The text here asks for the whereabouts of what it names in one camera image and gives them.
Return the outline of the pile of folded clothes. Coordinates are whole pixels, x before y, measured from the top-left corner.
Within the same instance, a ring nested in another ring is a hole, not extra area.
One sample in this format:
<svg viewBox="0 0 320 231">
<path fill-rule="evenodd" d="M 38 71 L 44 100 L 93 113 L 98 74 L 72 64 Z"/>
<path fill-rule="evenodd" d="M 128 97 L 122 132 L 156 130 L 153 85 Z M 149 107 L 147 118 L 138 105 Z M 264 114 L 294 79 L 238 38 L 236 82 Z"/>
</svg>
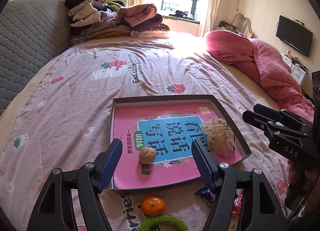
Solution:
<svg viewBox="0 0 320 231">
<path fill-rule="evenodd" d="M 170 28 L 154 4 L 125 7 L 106 0 L 65 0 L 71 26 L 69 45 L 89 40 L 131 36 L 167 38 Z"/>
</svg>

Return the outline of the white drawer cabinet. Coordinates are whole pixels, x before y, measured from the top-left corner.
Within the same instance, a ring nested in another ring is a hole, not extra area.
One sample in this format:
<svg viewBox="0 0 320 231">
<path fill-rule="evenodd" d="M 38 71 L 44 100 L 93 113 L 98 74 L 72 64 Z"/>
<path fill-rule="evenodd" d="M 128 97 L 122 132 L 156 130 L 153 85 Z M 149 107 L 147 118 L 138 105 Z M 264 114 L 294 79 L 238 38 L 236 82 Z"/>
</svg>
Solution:
<svg viewBox="0 0 320 231">
<path fill-rule="evenodd" d="M 306 80 L 309 70 L 298 61 L 289 58 L 289 56 L 286 54 L 281 54 L 281 57 L 283 58 L 283 61 L 291 68 L 291 75 L 293 78 L 300 86 L 302 86 Z"/>
</svg>

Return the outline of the brown walnut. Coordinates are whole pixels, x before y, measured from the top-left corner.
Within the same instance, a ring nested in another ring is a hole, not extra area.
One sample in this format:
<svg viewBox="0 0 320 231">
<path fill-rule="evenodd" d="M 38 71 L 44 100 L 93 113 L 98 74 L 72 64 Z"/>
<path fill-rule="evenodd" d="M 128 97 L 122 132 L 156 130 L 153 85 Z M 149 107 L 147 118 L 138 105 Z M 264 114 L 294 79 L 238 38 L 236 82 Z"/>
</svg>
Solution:
<svg viewBox="0 0 320 231">
<path fill-rule="evenodd" d="M 156 150 L 152 147 L 143 147 L 139 152 L 138 158 L 140 163 L 149 165 L 156 158 Z"/>
</svg>

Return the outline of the orange tangerine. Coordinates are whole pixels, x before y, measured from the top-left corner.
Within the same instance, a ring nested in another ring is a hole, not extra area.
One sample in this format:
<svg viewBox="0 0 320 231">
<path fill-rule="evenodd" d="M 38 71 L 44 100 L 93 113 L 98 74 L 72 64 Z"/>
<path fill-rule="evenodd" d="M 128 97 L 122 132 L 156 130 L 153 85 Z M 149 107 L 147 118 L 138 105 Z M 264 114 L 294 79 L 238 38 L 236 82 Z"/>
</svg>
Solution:
<svg viewBox="0 0 320 231">
<path fill-rule="evenodd" d="M 145 215 L 159 216 L 164 214 L 166 206 L 166 202 L 161 197 L 150 195 L 142 200 L 140 209 Z"/>
</svg>

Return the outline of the grey quilted headboard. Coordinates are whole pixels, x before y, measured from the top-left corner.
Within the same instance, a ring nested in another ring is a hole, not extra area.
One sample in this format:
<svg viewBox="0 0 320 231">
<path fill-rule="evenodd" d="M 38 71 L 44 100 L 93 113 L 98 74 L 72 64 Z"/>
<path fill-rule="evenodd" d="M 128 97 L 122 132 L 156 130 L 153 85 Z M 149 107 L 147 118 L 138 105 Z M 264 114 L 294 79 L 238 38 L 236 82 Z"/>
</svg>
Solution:
<svg viewBox="0 0 320 231">
<path fill-rule="evenodd" d="M 15 0 L 1 12 L 1 111 L 68 47 L 65 0 Z"/>
</svg>

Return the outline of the beige mesh bag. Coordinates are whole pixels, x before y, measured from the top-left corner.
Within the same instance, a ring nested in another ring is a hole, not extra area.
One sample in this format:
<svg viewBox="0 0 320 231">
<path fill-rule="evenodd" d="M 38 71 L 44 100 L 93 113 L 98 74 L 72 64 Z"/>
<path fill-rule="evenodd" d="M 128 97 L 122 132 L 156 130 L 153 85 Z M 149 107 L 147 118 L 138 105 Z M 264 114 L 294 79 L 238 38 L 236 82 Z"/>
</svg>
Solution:
<svg viewBox="0 0 320 231">
<path fill-rule="evenodd" d="M 208 150 L 214 154 L 230 158 L 236 149 L 235 133 L 224 119 L 212 119 L 200 125 L 207 137 Z"/>
</svg>

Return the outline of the pink quilted blanket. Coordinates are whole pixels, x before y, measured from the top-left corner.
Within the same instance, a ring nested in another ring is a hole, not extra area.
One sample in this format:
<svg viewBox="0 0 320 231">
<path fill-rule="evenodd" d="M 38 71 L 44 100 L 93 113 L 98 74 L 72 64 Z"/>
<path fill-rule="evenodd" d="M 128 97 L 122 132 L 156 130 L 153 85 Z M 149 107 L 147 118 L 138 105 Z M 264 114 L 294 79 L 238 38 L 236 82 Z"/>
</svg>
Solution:
<svg viewBox="0 0 320 231">
<path fill-rule="evenodd" d="M 313 122 L 315 106 L 303 96 L 290 67 L 274 46 L 227 30 L 212 31 L 204 39 L 211 57 L 237 67 L 274 99 L 280 109 Z"/>
</svg>

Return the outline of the black wall television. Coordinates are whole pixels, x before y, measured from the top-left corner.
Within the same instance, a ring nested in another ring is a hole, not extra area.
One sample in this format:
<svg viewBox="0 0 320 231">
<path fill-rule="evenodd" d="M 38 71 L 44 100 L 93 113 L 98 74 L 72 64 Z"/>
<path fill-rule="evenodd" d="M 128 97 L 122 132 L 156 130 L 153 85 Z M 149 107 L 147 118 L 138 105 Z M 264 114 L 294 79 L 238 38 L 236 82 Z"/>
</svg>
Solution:
<svg viewBox="0 0 320 231">
<path fill-rule="evenodd" d="M 276 37 L 282 42 L 291 46 L 300 54 L 308 57 L 311 50 L 313 33 L 303 25 L 288 19 L 282 15 L 279 16 Z"/>
</svg>

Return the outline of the blue biscuit packet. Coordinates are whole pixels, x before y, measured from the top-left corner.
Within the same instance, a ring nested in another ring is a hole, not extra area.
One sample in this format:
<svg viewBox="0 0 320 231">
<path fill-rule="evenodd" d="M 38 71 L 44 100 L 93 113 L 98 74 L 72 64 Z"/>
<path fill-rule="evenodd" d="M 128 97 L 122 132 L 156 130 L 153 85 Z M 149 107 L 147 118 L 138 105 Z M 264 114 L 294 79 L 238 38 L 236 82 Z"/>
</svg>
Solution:
<svg viewBox="0 0 320 231">
<path fill-rule="evenodd" d="M 216 194 L 214 194 L 210 189 L 201 188 L 194 194 L 201 197 L 208 207 L 213 208 L 216 200 Z"/>
</svg>

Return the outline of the shallow grey cardboard box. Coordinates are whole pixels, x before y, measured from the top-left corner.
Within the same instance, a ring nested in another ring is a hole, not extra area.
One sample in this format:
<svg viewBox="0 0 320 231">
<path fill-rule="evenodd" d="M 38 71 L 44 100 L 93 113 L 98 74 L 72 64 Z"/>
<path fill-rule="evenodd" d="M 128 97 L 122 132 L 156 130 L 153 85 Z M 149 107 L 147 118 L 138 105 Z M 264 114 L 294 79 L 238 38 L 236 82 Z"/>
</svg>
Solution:
<svg viewBox="0 0 320 231">
<path fill-rule="evenodd" d="M 110 139 L 120 139 L 123 152 L 111 188 L 137 190 L 164 187 L 200 176 L 191 154 L 194 140 L 207 146 L 200 126 L 224 119 L 230 131 L 219 161 L 233 165 L 251 150 L 222 104 L 213 95 L 172 95 L 115 98 L 110 112 Z"/>
</svg>

